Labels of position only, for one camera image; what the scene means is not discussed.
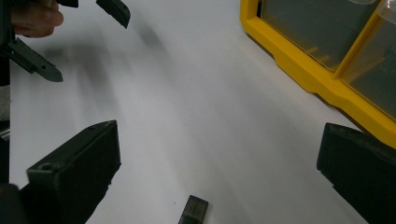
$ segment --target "white table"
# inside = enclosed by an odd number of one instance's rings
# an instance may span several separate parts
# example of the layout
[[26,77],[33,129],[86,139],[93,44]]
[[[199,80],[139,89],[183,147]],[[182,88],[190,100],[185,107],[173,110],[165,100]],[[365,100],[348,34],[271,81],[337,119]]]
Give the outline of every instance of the white table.
[[84,128],[119,124],[122,166],[89,223],[178,223],[190,194],[206,224],[365,223],[316,169],[326,122],[243,31],[238,0],[124,0],[123,29],[94,1],[26,39],[64,82],[12,65],[10,180]]

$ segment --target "storage case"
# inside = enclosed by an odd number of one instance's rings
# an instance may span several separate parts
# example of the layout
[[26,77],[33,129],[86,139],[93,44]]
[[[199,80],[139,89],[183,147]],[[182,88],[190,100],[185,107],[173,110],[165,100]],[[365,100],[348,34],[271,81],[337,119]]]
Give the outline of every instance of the storage case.
[[241,0],[240,20],[306,91],[396,148],[396,1]]

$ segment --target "yellow frame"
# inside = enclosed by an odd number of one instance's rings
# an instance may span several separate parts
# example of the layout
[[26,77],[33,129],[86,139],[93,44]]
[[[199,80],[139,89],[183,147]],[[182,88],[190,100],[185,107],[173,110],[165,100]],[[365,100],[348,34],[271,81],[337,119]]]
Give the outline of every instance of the yellow frame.
[[330,105],[342,109],[380,141],[396,148],[395,120],[350,89],[341,79],[381,18],[376,13],[372,16],[345,59],[335,72],[331,72],[258,18],[258,5],[259,0],[241,0],[239,19],[245,31],[271,52],[276,64],[304,90],[316,93]]

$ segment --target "transparent lid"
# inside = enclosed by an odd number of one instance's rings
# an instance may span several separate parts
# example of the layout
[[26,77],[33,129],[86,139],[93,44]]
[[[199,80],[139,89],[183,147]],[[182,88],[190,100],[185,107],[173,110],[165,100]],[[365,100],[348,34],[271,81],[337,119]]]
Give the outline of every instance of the transparent lid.
[[360,5],[370,5],[376,2],[376,0],[349,0],[349,2],[353,2],[355,4],[360,4]]
[[396,25],[396,0],[385,0],[378,8],[378,15]]

